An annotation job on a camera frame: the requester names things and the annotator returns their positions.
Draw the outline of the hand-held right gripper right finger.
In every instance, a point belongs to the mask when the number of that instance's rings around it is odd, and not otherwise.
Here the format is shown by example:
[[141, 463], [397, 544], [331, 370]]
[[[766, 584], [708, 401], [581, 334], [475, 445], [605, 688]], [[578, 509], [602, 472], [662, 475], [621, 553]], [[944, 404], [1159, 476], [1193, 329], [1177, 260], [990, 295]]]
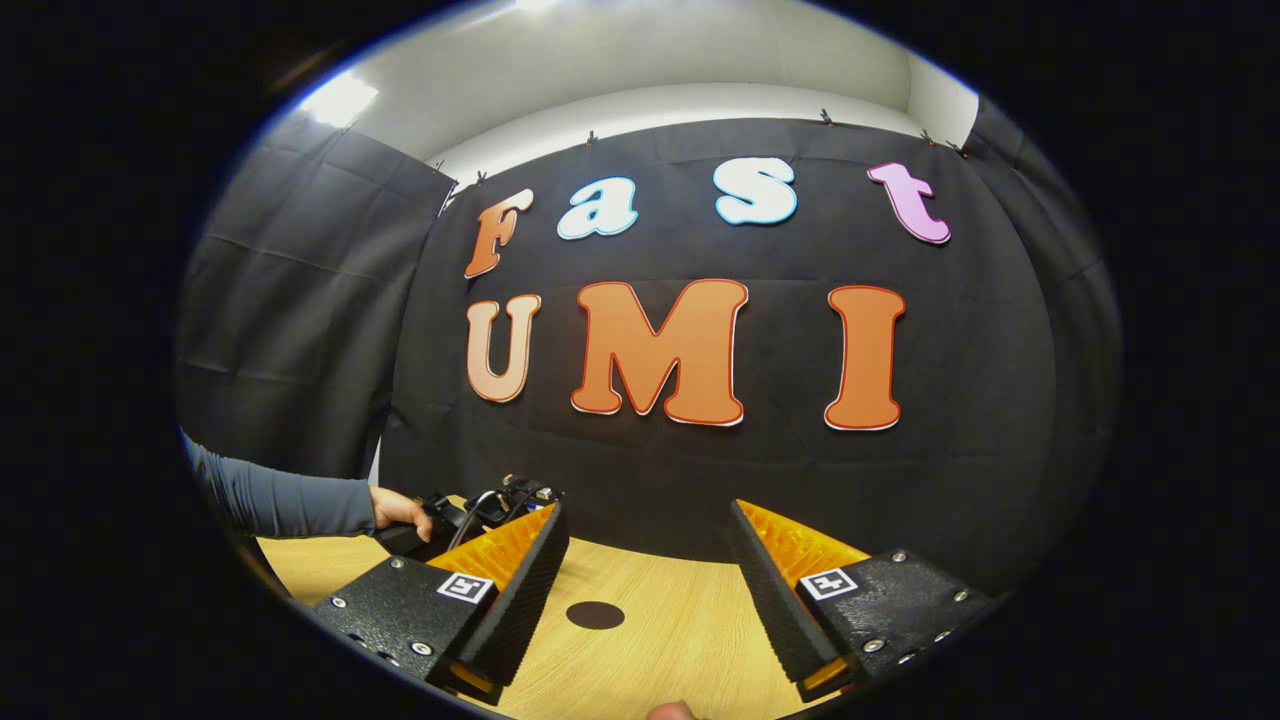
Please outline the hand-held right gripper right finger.
[[901, 676], [1001, 605], [914, 551], [869, 555], [744, 500], [730, 509], [735, 561], [804, 701]]

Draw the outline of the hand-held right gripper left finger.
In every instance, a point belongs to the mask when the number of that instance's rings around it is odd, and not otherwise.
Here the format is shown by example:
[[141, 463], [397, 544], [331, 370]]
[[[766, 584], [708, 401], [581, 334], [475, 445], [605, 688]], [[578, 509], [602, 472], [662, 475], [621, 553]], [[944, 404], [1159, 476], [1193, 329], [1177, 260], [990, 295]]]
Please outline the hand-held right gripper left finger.
[[548, 503], [434, 559], [392, 555], [312, 606], [393, 673], [495, 703], [511, 685], [570, 544]]

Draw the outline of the wooden desktop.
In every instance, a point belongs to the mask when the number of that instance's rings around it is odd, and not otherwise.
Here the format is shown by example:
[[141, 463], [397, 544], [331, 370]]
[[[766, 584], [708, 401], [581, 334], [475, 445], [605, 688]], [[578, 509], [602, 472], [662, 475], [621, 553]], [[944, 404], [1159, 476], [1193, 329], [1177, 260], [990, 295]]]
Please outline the wooden desktop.
[[[566, 609], [603, 601], [625, 611], [608, 630]], [[639, 553], [572, 534], [538, 629], [490, 705], [513, 720], [645, 720], [684, 701], [701, 720], [777, 720], [809, 708], [767, 639], [739, 566]]]

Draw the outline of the black backdrop cloth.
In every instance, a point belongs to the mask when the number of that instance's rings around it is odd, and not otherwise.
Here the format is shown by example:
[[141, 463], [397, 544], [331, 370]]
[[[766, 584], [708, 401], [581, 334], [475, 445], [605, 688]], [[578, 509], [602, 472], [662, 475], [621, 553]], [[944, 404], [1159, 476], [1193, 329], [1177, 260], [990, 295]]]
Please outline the black backdrop cloth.
[[214, 193], [175, 331], [216, 454], [406, 495], [513, 473], [580, 539], [710, 562], [741, 498], [989, 594], [1083, 509], [1120, 366], [1087, 214], [984, 99], [956, 145], [703, 120], [463, 190], [291, 120]]

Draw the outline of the ceiling light panel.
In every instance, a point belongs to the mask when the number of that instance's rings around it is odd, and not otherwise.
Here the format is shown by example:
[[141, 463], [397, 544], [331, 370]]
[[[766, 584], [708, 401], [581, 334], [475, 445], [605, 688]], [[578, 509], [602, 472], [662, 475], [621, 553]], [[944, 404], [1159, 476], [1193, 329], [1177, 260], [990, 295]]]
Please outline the ceiling light panel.
[[348, 128], [375, 102], [379, 94], [378, 88], [357, 77], [352, 70], [343, 70], [314, 90], [298, 105], [298, 110], [317, 123]]

